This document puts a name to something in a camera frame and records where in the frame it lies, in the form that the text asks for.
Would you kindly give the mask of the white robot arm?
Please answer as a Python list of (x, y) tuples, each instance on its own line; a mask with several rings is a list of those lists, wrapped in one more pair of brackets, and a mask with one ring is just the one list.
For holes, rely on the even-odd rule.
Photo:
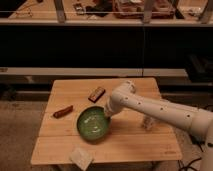
[(125, 81), (116, 87), (104, 106), (105, 116), (112, 117), (129, 108), (188, 132), (205, 142), (200, 171), (213, 171), (213, 112), (142, 97), (135, 92), (132, 81)]

